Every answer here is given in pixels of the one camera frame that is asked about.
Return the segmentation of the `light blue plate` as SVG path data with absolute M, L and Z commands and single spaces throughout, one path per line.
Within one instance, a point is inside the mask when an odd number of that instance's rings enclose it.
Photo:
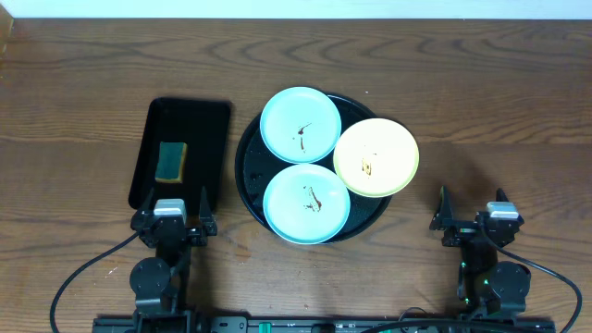
M 343 229 L 351 198 L 333 171 L 300 164 L 271 179 L 265 188 L 263 211 L 269 227 L 282 239 L 300 245 L 320 244 Z
M 334 150 L 342 126 L 337 106 L 325 93 L 291 87 L 267 101 L 259 129 L 274 156 L 291 164 L 309 164 Z

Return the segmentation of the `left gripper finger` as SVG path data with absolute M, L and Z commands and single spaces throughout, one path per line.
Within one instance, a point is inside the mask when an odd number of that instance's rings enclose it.
M 138 212 L 140 214 L 148 214 L 152 211 L 153 198 L 154 198 L 154 189 L 150 189 L 147 192 L 144 200 L 142 201 L 140 208 L 138 209 Z
M 201 189 L 199 220 L 204 225 L 212 225 L 214 223 L 214 217 L 208 202 L 207 190 L 205 186 L 202 186 Z

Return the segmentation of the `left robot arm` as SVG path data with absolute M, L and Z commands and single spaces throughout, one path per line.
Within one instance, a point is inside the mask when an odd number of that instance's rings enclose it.
M 133 332 L 206 332 L 209 324 L 186 303 L 191 250 L 217 234 L 207 191 L 201 189 L 199 225 L 187 225 L 185 202 L 154 198 L 149 192 L 130 221 L 132 230 L 155 255 L 136 264 L 129 284 L 135 293 Z

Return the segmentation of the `green yellow sponge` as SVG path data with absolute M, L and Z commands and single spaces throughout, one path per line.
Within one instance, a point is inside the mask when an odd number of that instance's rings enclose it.
M 160 142 L 154 180 L 158 183 L 182 183 L 186 154 L 185 142 Z

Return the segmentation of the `yellow plate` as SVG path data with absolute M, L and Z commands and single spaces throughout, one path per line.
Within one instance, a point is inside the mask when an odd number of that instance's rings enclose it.
M 341 134 L 333 167 L 346 187 L 363 197 L 387 197 L 405 188 L 419 166 L 419 148 L 410 131 L 386 118 L 368 118 Z

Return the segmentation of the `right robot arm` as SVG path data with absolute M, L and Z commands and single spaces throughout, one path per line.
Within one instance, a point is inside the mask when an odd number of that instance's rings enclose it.
M 498 259 L 500 249 L 514 241 L 523 223 L 501 189 L 496 191 L 496 200 L 472 220 L 455 218 L 448 190 L 440 189 L 438 209 L 429 228 L 443 232 L 443 246 L 461 249 L 457 296 L 467 306 L 461 319 L 513 323 L 525 311 L 530 270 Z

